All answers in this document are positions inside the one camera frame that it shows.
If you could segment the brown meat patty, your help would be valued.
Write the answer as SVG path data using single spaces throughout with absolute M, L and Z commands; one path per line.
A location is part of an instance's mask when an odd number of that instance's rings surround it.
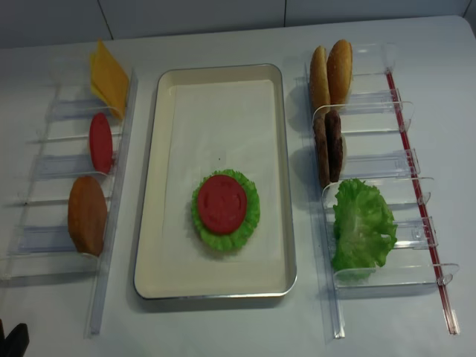
M 337 182 L 339 180 L 343 162 L 341 119 L 338 112 L 332 109 L 326 113 L 324 120 L 327 136 L 329 180 L 331 182 Z
M 329 159 L 327 150 L 327 135 L 326 127 L 323 117 L 315 119 L 313 124 L 315 134 L 315 146 L 318 158 L 318 174 L 319 181 L 322 188 L 325 188 L 329 183 Z

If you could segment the tomato slice on tray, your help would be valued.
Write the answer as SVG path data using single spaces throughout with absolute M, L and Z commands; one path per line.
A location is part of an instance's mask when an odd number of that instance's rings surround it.
M 219 235 L 233 233 L 240 227 L 247 204 L 241 184 L 224 174 L 207 178 L 197 198 L 199 218 L 209 231 Z

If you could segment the lettuce leaf on tray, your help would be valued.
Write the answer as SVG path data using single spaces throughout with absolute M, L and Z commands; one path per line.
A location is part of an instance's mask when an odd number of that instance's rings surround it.
M 244 188 L 248 200 L 243 223 L 235 232 L 230 234 L 219 235 L 209 231 L 199 218 L 197 206 L 199 189 L 205 183 L 206 179 L 216 174 L 224 174 L 236 179 Z M 209 176 L 204 177 L 198 187 L 193 191 L 190 211 L 192 222 L 199 239 L 214 252 L 231 254 L 243 248 L 257 228 L 260 222 L 260 197 L 255 183 L 249 180 L 240 171 L 232 169 L 216 170 Z

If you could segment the lettuce leaf in rack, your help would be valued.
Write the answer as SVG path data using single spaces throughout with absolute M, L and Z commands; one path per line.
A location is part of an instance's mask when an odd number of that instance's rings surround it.
M 384 266 L 397 241 L 397 224 L 380 190 L 352 178 L 339 184 L 335 197 L 334 270 Z

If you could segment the tomato slice in rack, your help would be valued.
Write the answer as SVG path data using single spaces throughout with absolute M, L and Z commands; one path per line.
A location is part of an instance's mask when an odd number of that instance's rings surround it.
M 108 174 L 112 168 L 112 132 L 106 116 L 99 112 L 89 128 L 89 152 L 96 171 Z

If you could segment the yellow cheese slices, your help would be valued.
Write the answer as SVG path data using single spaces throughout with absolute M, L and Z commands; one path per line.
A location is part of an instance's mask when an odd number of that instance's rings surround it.
M 97 41 L 96 51 L 89 56 L 91 93 L 101 99 L 118 120 L 126 114 L 129 77 L 112 56 L 103 41 Z

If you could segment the cream metal baking tray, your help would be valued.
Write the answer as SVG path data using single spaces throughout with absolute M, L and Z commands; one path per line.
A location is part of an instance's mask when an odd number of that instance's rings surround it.
M 255 183 L 260 221 L 218 252 L 193 191 L 232 169 Z M 158 81 L 134 286 L 147 300 L 280 297 L 297 277 L 283 78 L 271 64 L 171 70 Z

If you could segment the white parchment paper sheet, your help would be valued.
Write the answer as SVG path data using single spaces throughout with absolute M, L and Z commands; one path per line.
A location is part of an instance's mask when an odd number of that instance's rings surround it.
M 182 85 L 176 89 L 162 249 L 199 286 L 227 283 L 282 290 L 289 271 L 289 174 L 281 87 L 270 79 Z M 260 222 L 246 245 L 212 251 L 198 236 L 191 197 L 216 170 L 240 171 L 256 185 Z

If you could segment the left sesame bun half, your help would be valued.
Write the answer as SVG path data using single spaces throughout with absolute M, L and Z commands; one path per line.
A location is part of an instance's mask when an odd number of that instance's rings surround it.
M 327 53 L 323 46 L 318 46 L 309 67 L 309 90 L 314 110 L 330 104 L 327 78 Z

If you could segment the sesame bun half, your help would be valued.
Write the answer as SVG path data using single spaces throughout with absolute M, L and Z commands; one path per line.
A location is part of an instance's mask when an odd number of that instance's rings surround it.
M 318 46 L 309 67 L 309 90 L 314 110 L 330 104 L 327 78 L 327 53 L 323 46 Z
M 353 48 L 347 40 L 340 39 L 332 47 L 327 59 L 327 77 L 330 103 L 344 104 L 353 78 Z

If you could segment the right clear acrylic rack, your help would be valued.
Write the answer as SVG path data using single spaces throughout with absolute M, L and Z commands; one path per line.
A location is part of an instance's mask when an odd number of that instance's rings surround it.
M 414 106 L 402 100 L 393 79 L 392 44 L 353 47 L 353 81 L 343 104 L 310 109 L 304 141 L 309 154 L 309 214 L 318 273 L 319 300 L 324 325 L 332 339 L 345 336 L 341 302 L 347 299 L 421 295 L 438 291 L 448 331 L 458 334 L 447 287 L 459 271 L 455 263 L 442 263 L 437 252 L 434 223 L 427 211 L 432 178 L 420 175 L 416 151 L 408 140 Z M 318 118 L 337 114 L 341 120 L 343 161 L 339 180 L 322 186 L 314 131 Z M 359 180 L 376 188 L 391 209 L 395 243 L 383 266 L 349 263 L 337 269 L 335 211 L 341 184 Z

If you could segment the clear acrylic rack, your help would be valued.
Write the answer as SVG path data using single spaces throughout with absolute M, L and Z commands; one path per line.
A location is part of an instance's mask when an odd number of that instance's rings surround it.
M 408 140 L 414 106 L 402 100 L 393 79 L 392 44 L 353 47 L 353 81 L 343 104 L 310 109 L 304 141 L 309 154 L 309 214 L 318 273 L 319 300 L 324 325 L 332 339 L 345 336 L 341 302 L 347 299 L 421 295 L 438 291 L 448 331 L 458 334 L 447 287 L 459 271 L 455 263 L 442 263 L 437 252 L 434 223 L 427 211 L 432 178 L 420 175 L 416 151 Z M 341 120 L 343 161 L 339 180 L 322 186 L 314 131 L 318 118 L 337 114 Z M 341 184 L 359 180 L 376 188 L 391 209 L 395 243 L 383 266 L 349 263 L 337 269 L 335 211 Z
M 30 142 L 33 151 L 28 170 L 16 177 L 16 192 L 4 203 L 5 208 L 16 210 L 18 217 L 1 250 L 1 281 L 12 284 L 26 279 L 35 285 L 91 278 L 86 335 L 93 336 L 100 332 L 103 320 L 138 78 L 133 68 L 126 68 L 126 113 L 117 119 L 113 108 L 92 94 L 89 69 L 88 61 L 80 57 L 54 61 L 54 97 Z M 112 132 L 108 170 L 97 169 L 90 152 L 89 130 L 97 114 L 104 115 Z M 68 197 L 75 180 L 83 176 L 94 178 L 106 199 L 103 250 L 98 255 L 79 252 L 68 232 Z

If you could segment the brown bun in left rack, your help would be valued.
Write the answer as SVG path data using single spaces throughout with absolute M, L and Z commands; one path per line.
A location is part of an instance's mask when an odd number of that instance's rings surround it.
M 92 176 L 77 178 L 68 199 L 68 232 L 78 252 L 100 256 L 106 219 L 106 199 L 99 182 Z

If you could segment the right sesame bun half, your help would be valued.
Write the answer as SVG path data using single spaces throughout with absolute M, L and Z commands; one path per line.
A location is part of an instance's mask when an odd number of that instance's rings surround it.
M 347 40 L 340 39 L 332 47 L 327 59 L 327 77 L 330 103 L 344 104 L 353 78 L 353 48 Z

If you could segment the left clear acrylic rack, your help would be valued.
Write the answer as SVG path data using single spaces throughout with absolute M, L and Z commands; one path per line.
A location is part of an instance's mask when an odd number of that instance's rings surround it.
M 30 142 L 33 151 L 28 170 L 16 177 L 16 192 L 4 203 L 5 208 L 16 210 L 18 217 L 1 250 L 1 281 L 12 284 L 26 279 L 35 285 L 91 278 L 86 335 L 93 336 L 100 332 L 103 320 L 138 78 L 133 68 L 126 68 L 126 113 L 117 119 L 113 108 L 92 94 L 89 69 L 88 61 L 80 57 L 54 61 L 54 97 Z M 108 170 L 97 169 L 90 152 L 89 130 L 97 114 L 104 115 L 112 132 Z M 68 197 L 75 180 L 83 176 L 94 178 L 106 199 L 103 250 L 98 255 L 79 252 L 68 232 Z

